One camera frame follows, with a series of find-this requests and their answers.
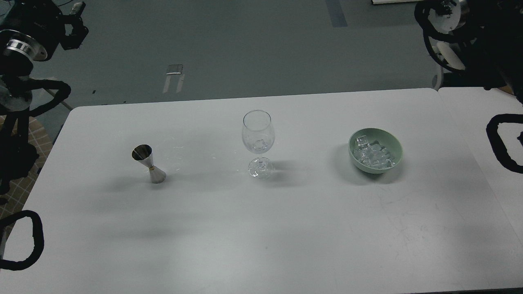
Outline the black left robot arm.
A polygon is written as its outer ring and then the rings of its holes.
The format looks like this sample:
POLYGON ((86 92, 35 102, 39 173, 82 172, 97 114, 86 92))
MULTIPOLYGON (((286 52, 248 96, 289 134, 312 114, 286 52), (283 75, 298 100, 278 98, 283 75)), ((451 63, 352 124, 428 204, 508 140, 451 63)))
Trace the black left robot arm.
POLYGON ((34 62, 49 61, 56 49, 77 49, 88 35, 84 1, 63 13, 52 0, 11 0, 1 21, 1 195, 26 178, 39 158, 29 142, 29 121, 64 104, 71 87, 60 80, 33 79, 34 62))

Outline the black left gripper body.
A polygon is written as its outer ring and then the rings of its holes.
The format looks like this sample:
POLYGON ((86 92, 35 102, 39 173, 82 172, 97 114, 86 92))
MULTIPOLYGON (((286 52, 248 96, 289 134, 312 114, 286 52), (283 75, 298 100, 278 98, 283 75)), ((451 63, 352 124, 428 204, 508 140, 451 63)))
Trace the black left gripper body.
POLYGON ((15 0, 1 21, 1 50, 10 40, 36 49, 34 61, 48 61, 65 35, 64 14, 52 0, 15 0))

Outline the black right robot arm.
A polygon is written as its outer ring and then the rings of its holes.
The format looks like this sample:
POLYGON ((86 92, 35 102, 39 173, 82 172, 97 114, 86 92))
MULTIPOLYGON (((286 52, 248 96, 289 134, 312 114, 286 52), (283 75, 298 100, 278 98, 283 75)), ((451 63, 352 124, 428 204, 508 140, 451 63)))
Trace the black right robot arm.
POLYGON ((413 15, 439 67, 522 102, 521 0, 421 0, 413 15))

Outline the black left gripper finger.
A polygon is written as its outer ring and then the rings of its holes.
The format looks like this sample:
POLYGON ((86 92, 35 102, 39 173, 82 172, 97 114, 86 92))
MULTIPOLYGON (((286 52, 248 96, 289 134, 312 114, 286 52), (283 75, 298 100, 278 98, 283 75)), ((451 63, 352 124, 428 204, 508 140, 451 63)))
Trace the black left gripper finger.
POLYGON ((64 25, 70 25, 72 30, 68 35, 64 35, 60 40, 60 45, 64 50, 78 49, 86 39, 89 29, 84 25, 81 17, 86 3, 75 2, 68 15, 61 15, 60 21, 64 25))

